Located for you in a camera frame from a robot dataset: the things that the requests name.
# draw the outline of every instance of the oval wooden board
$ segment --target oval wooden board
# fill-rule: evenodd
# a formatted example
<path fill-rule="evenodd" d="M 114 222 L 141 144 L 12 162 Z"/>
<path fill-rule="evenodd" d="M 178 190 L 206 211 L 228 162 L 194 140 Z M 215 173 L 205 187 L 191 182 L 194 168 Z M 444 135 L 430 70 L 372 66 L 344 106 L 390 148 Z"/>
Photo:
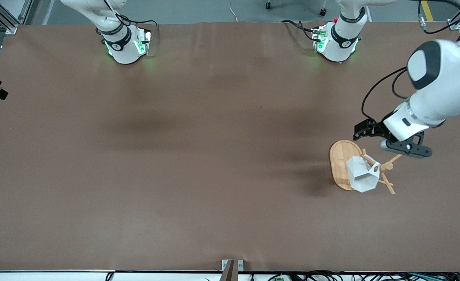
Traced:
<path fill-rule="evenodd" d="M 336 185 L 344 190 L 353 191 L 350 186 L 350 178 L 348 176 L 348 168 L 346 162 L 353 156 L 362 154 L 362 149 L 351 140 L 340 140 L 330 147 L 329 159 L 332 177 Z"/>

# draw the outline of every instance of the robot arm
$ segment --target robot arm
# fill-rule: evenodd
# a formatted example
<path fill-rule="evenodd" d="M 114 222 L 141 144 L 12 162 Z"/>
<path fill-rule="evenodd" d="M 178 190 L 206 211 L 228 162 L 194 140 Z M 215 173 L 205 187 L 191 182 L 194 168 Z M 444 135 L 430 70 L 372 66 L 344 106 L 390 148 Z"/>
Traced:
<path fill-rule="evenodd" d="M 447 2 L 460 7 L 460 0 Z M 382 149 L 429 157 L 432 152 L 423 146 L 423 132 L 460 115 L 460 42 L 434 40 L 422 44 L 409 58 L 407 71 L 416 92 L 382 122 L 368 119 L 356 125 L 353 138 L 380 136 L 386 138 L 380 143 Z"/>
<path fill-rule="evenodd" d="M 150 31 L 126 25 L 118 19 L 116 9 L 127 0 L 61 0 L 62 3 L 88 18 L 104 37 L 109 54 L 120 64 L 136 62 L 148 52 Z"/>
<path fill-rule="evenodd" d="M 355 51 L 360 31 L 367 22 L 366 6 L 384 6 L 398 0 L 335 0 L 341 6 L 336 22 L 314 30 L 314 49 L 326 59 L 342 62 Z"/>

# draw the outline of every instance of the gray floor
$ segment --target gray floor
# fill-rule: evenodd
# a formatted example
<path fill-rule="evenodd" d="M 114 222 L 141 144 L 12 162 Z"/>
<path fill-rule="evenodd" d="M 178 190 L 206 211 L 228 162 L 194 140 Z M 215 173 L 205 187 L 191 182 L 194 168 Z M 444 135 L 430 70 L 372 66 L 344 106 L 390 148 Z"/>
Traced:
<path fill-rule="evenodd" d="M 277 22 L 330 21 L 339 15 L 339 6 L 328 0 L 327 15 L 319 16 L 323 0 L 272 0 L 272 9 L 264 8 L 266 0 L 232 0 L 239 21 Z M 229 0 L 129 0 L 121 14 L 136 21 L 156 20 L 159 24 L 234 21 Z M 457 13 L 448 4 L 429 2 L 435 21 L 445 21 Z M 84 16 L 63 5 L 60 0 L 39 0 L 30 21 L 35 25 L 91 24 Z M 371 7 L 373 21 L 417 21 L 417 1 L 401 0 L 385 7 Z M 0 32 L 0 46 L 4 32 Z"/>

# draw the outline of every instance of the brown table surface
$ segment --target brown table surface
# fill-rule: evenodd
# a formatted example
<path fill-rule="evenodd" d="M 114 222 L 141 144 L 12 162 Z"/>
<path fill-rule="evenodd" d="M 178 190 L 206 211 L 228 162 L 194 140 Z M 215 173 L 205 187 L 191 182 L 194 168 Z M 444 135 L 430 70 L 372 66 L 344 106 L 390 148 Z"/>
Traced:
<path fill-rule="evenodd" d="M 333 183 L 367 90 L 433 38 L 362 35 L 337 64 L 282 23 L 163 25 L 125 66 L 92 25 L 19 27 L 0 52 L 0 270 L 460 271 L 460 117 L 426 133 L 431 158 L 395 162 L 395 196 Z M 384 162 L 379 141 L 358 144 Z"/>

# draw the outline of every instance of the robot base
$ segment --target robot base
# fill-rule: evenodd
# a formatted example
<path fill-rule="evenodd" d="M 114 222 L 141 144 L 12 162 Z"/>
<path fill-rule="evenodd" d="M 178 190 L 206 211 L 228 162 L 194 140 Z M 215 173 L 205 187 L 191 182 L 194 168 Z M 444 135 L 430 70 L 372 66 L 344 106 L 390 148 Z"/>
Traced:
<path fill-rule="evenodd" d="M 148 54 L 150 45 L 150 32 L 134 25 L 130 25 L 128 28 L 131 30 L 132 36 L 122 50 L 115 50 L 113 45 L 105 44 L 109 50 L 109 55 L 120 64 L 136 62 L 142 55 Z"/>
<path fill-rule="evenodd" d="M 312 32 L 313 38 L 320 40 L 320 42 L 314 41 L 314 50 L 332 62 L 342 62 L 355 51 L 358 39 L 348 48 L 341 48 L 339 43 L 332 38 L 331 30 L 334 24 L 330 22 Z"/>

